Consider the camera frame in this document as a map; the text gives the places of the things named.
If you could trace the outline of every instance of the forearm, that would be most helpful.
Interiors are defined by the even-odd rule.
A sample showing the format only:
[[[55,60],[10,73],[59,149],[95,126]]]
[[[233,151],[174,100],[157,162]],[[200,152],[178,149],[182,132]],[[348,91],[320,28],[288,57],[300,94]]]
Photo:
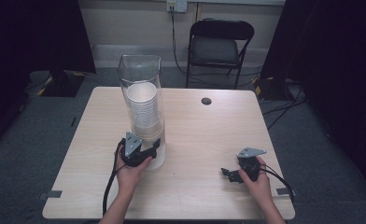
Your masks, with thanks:
[[[260,204],[260,209],[267,224],[286,224],[273,201]]]
[[[122,224],[128,211],[128,206],[134,196],[134,191],[119,192],[116,199],[107,209],[100,224]]]

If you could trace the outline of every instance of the wall outlet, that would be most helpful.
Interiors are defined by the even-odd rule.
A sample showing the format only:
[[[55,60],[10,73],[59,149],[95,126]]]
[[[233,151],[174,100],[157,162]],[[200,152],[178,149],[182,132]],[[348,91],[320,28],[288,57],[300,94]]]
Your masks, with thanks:
[[[187,12],[187,1],[166,1],[166,11]]]
[[[166,1],[166,11],[177,11],[176,1]]]

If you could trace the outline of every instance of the baseboard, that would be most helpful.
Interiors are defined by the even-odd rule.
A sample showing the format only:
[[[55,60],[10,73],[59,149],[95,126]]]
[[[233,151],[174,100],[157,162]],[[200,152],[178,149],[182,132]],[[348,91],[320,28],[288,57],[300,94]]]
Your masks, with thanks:
[[[152,46],[126,46],[126,45],[93,45],[91,46],[95,67],[118,67],[120,57],[124,54],[154,54],[162,58],[162,66],[176,66],[172,48]],[[258,67],[264,64],[268,49],[248,49],[244,67]],[[187,51],[176,51],[177,62],[180,66],[187,64]]]

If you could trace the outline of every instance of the gray carpet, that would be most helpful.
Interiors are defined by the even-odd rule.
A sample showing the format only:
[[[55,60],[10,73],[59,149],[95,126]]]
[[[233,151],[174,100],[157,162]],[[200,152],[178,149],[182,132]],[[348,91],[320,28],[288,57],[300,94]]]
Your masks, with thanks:
[[[247,68],[243,74],[256,72],[256,68]],[[47,75],[48,72],[32,73],[32,84]],[[239,89],[252,90],[251,85],[245,84],[253,77],[241,77]],[[198,78],[225,84],[233,83],[235,76]],[[0,223],[96,223],[46,220],[42,217],[45,201],[37,197],[52,188],[92,89],[118,85],[116,68],[99,68],[96,75],[85,78],[76,98],[39,97],[36,93],[41,86],[28,91],[26,107],[0,139]],[[162,69],[163,87],[184,85],[185,77],[176,68]],[[230,88],[198,83],[190,87]],[[298,93],[299,88],[300,85],[291,84],[293,93]],[[261,110],[267,112],[286,102],[259,103]],[[265,116],[267,125],[282,112]],[[299,194],[294,204],[296,217],[289,223],[366,223],[366,181],[344,152],[328,139],[321,119],[308,103],[291,108],[270,129],[270,135],[284,177]]]

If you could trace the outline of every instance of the clear plastic cylinder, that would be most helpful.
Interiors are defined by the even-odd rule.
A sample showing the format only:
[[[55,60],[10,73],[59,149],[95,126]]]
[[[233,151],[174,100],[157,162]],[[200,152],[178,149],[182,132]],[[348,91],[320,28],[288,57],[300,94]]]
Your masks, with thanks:
[[[119,64],[119,81],[131,122],[132,132],[142,139],[141,150],[161,139],[149,170],[160,167],[165,160],[165,129],[161,58],[156,55],[123,55]]]

